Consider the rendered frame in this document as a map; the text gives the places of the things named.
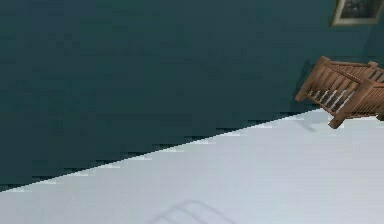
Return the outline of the brown wooden slatted table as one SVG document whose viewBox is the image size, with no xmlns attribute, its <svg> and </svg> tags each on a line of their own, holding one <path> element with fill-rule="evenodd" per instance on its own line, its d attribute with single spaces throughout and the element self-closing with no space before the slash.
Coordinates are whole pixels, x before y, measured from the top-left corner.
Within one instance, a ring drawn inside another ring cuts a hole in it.
<svg viewBox="0 0 384 224">
<path fill-rule="evenodd" d="M 321 56 L 295 100 L 319 105 L 333 119 L 337 129 L 346 119 L 375 116 L 384 121 L 384 69 L 368 64 L 333 61 Z"/>
</svg>

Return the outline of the grey framed wall picture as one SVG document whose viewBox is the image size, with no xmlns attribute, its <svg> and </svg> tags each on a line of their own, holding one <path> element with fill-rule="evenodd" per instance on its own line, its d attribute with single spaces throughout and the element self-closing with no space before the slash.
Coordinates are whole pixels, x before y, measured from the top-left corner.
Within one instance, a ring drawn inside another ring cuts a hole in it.
<svg viewBox="0 0 384 224">
<path fill-rule="evenodd" d="M 384 0 L 335 0 L 331 27 L 375 25 L 384 11 Z"/>
</svg>

